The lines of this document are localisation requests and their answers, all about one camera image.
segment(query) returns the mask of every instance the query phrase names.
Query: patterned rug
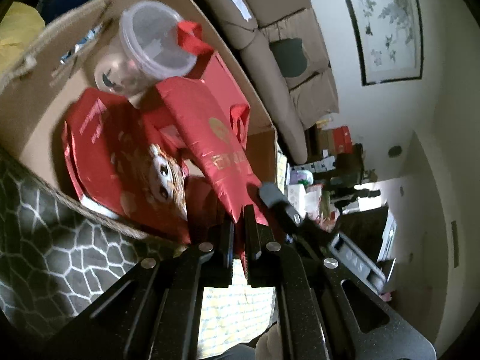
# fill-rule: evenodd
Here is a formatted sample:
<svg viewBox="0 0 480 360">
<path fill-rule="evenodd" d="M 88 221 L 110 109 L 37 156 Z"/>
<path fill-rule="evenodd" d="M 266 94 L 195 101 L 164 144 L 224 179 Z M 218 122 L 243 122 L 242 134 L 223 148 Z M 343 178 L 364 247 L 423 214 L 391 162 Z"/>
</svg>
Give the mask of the patterned rug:
<svg viewBox="0 0 480 360">
<path fill-rule="evenodd" d="M 84 218 L 0 157 L 0 307 L 37 344 L 139 260 L 172 253 Z"/>
</svg>

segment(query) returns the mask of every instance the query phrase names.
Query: clear plastic container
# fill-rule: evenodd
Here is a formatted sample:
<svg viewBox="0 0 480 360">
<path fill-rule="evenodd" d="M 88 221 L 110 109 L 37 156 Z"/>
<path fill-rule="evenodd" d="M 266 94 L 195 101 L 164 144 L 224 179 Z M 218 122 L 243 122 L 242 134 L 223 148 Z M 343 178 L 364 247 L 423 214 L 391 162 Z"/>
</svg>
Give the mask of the clear plastic container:
<svg viewBox="0 0 480 360">
<path fill-rule="evenodd" d="M 158 1 L 141 1 L 125 10 L 118 36 L 95 68 L 100 90 L 131 96 L 173 76 L 184 76 L 197 57 L 177 43 L 183 18 Z"/>
</svg>

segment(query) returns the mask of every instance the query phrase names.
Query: framed picture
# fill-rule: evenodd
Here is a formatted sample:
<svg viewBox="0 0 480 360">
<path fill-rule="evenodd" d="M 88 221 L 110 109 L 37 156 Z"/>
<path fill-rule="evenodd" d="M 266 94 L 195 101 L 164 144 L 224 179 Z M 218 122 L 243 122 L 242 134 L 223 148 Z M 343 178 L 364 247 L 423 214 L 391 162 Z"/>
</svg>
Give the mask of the framed picture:
<svg viewBox="0 0 480 360">
<path fill-rule="evenodd" d="M 346 0 L 362 85 L 419 80 L 423 30 L 419 0 Z"/>
</svg>

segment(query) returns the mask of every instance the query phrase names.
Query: person's leg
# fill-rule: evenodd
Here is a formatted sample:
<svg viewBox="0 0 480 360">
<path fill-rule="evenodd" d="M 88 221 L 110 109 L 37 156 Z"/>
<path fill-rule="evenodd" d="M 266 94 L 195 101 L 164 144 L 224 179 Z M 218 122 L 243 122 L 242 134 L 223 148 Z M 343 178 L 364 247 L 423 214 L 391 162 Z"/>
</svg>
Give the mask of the person's leg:
<svg viewBox="0 0 480 360">
<path fill-rule="evenodd" d="M 238 344 L 219 356 L 205 360 L 255 360 L 255 349 L 244 344 Z"/>
</svg>

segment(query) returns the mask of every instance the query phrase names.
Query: dark green pillow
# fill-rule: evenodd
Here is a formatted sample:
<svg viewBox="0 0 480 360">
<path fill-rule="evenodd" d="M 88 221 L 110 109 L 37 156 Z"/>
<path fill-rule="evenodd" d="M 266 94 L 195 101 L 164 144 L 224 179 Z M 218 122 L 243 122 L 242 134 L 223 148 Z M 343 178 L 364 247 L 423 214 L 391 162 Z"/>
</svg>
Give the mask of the dark green pillow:
<svg viewBox="0 0 480 360">
<path fill-rule="evenodd" d="M 270 50 L 285 78 L 298 77 L 306 70 L 308 61 L 300 38 L 277 40 L 270 43 Z"/>
</svg>

